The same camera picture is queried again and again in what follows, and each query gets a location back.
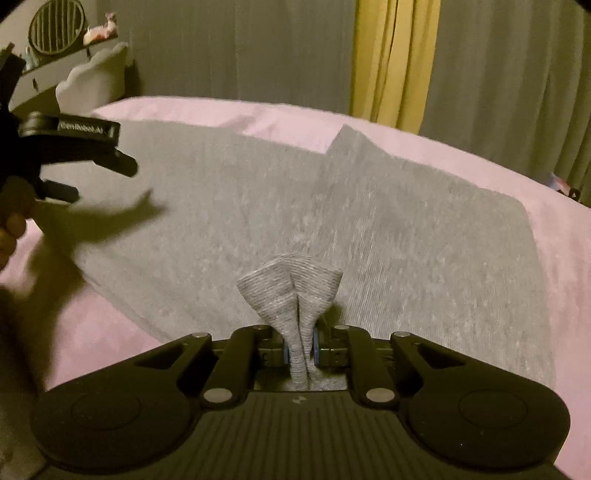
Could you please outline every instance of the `gray ribbed cloth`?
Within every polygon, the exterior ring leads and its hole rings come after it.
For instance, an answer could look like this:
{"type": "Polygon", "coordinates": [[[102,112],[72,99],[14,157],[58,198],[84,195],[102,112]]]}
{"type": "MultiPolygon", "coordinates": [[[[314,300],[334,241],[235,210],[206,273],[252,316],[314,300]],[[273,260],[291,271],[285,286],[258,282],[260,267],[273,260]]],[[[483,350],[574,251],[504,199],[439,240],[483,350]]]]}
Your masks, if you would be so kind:
{"type": "Polygon", "coordinates": [[[343,272],[330,322],[408,330],[552,386],[543,274],[516,200],[343,128],[326,155],[222,129],[122,122],[139,174],[50,166],[82,200],[38,223],[148,333],[260,323],[236,282],[303,253],[343,272]],[[144,198],[147,191],[151,196],[144,198]]]}

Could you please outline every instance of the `bed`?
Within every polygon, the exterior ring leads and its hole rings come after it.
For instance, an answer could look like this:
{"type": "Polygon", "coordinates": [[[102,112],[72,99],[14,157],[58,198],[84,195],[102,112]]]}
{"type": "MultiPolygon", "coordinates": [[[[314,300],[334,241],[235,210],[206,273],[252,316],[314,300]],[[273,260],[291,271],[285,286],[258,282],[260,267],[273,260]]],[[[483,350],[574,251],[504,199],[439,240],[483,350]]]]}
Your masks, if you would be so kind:
{"type": "MultiPolygon", "coordinates": [[[[132,98],[96,111],[113,120],[153,119],[231,129],[325,152],[342,126],[364,133],[389,154],[430,165],[523,204],[545,274],[556,370],[554,389],[571,415],[556,465],[591,478],[591,209],[492,162],[435,141],[344,115],[289,105],[200,98],[132,98]]],[[[20,306],[17,336],[39,390],[154,348],[159,341],[86,284],[76,267],[43,244],[30,220],[0,275],[20,306]]]]}

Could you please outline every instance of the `curtain fold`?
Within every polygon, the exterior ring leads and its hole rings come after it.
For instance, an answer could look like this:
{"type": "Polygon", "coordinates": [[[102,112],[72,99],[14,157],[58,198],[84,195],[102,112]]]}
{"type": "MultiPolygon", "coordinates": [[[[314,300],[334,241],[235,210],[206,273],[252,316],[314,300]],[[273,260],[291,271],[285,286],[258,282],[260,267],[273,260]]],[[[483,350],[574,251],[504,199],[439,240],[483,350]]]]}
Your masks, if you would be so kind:
{"type": "Polygon", "coordinates": [[[418,133],[440,0],[358,0],[351,114],[418,133]]]}
{"type": "Polygon", "coordinates": [[[420,134],[589,204],[590,22],[573,0],[442,0],[420,134]]]}

